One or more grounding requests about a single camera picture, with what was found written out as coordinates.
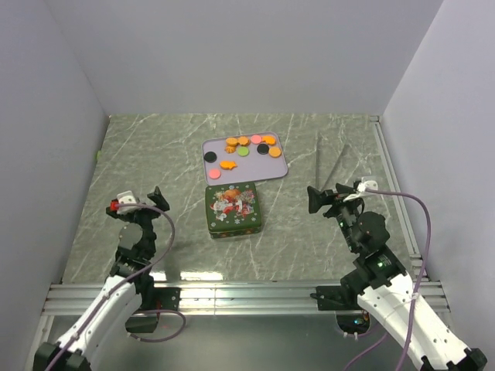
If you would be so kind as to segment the metal tongs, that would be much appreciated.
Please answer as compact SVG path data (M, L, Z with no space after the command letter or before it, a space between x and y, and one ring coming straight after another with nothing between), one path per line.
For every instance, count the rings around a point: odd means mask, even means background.
M348 143L336 143L321 131L316 132L314 186L318 190L328 187L348 148Z

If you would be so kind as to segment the gold tin lid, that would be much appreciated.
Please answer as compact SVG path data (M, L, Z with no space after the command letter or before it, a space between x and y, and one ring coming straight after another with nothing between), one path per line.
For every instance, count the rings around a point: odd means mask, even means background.
M253 182L210 185L205 188L207 222L226 218L260 216L261 204Z

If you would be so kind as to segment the green gold cookie tin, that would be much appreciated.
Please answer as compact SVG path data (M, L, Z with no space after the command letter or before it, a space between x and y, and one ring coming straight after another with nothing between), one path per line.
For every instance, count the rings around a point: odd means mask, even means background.
M260 216L247 216L246 218L210 220L207 222L207 226L213 239L238 237L261 232L262 218Z

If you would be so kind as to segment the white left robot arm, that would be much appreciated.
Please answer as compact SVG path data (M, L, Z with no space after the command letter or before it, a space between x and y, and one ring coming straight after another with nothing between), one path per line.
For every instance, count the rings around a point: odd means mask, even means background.
M104 342L137 310L154 305L150 271L171 250L176 229L160 188L156 186L147 198L150 205L141 203L131 191L122 192L106 208L108 216L125 222L118 234L114 263L97 297L78 320L54 343L44 342L36 350L34 370L95 370ZM156 258L153 220L160 216L169 222L171 234L166 250Z

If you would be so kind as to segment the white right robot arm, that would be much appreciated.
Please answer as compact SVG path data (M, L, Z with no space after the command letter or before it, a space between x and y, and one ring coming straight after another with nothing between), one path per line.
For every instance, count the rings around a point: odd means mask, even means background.
M379 192L375 181L337 184L319 191L310 186L309 213L334 218L350 252L354 270L338 286L318 286L311 298L320 311L361 309L374 317L401 347L399 363L409 358L418 370L482 370L487 358L460 340L419 292L387 246L390 234L381 214L367 211L364 197Z

